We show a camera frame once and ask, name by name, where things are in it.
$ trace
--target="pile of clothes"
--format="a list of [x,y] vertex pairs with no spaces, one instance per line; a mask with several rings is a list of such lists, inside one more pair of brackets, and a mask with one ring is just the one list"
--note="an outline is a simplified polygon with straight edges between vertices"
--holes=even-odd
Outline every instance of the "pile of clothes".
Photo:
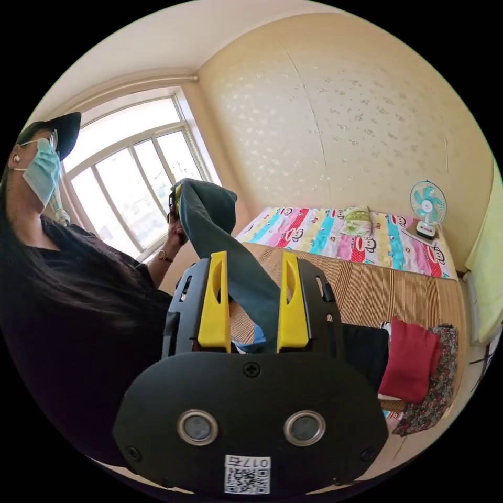
[[452,402],[458,331],[451,325],[425,329],[398,318],[380,328],[343,323],[344,359],[367,378],[381,400],[406,403],[385,417],[395,435],[435,426]]
[[381,400],[421,403],[430,377],[436,373],[442,348],[439,336],[396,316],[386,329],[390,332],[389,357],[379,386]]

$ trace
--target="floor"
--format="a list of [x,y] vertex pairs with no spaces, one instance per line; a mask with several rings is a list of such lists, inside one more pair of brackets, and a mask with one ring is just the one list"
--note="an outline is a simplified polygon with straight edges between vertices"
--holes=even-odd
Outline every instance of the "floor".
[[[463,281],[460,284],[466,294],[466,287]],[[469,327],[470,320],[467,320],[467,326]],[[442,433],[452,424],[457,415],[463,410],[464,406],[468,403],[474,386],[477,384],[483,369],[483,363],[475,363],[470,365],[469,362],[479,360],[484,358],[485,347],[470,346],[467,344],[467,351],[465,357],[465,364],[463,370],[462,381],[460,384],[459,391],[456,398],[451,405],[450,409],[447,411],[444,418],[433,428],[410,435],[405,438],[401,438],[397,435],[390,435],[387,443],[385,444],[383,450],[379,453],[379,456],[374,461],[372,466],[367,470],[367,472],[360,478],[360,480],[368,480],[381,475],[402,463],[408,461],[410,458],[416,456],[417,454],[424,451],[428,446],[430,446],[437,438],[439,438]],[[139,480],[146,484],[155,485],[148,480],[131,474],[125,468],[111,467],[109,468],[115,470],[122,475],[128,476],[135,480]],[[319,491],[317,493],[337,490],[342,487],[330,486]]]

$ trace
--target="dark green cloth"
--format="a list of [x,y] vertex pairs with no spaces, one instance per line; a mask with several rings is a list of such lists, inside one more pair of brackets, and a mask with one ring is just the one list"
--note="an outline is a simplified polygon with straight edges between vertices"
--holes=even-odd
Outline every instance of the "dark green cloth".
[[195,252],[200,259],[227,252],[229,295],[259,327],[252,344],[238,347],[248,353],[276,352],[280,289],[257,259],[231,236],[237,195],[219,185],[191,179],[181,180],[172,190],[180,184],[180,221]]

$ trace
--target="bamboo mat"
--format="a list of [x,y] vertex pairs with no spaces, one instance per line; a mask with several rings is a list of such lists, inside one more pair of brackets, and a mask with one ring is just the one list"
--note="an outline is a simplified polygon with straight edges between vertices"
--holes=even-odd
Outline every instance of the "bamboo mat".
[[[271,278],[279,285],[284,250],[246,243]],[[457,374],[453,400],[461,382],[466,352],[466,318],[457,279],[441,279],[293,251],[325,272],[332,285],[343,323],[379,327],[393,316],[424,327],[451,323],[458,329]],[[231,304],[231,337],[253,341],[253,323],[243,309]],[[384,410],[401,411],[405,403],[381,401]]]

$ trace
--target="window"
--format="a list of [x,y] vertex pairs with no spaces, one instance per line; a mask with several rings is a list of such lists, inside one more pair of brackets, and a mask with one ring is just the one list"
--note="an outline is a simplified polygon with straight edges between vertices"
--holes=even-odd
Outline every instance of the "window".
[[84,225],[138,260],[165,240],[170,188],[183,178],[210,181],[175,96],[85,125],[63,163]]

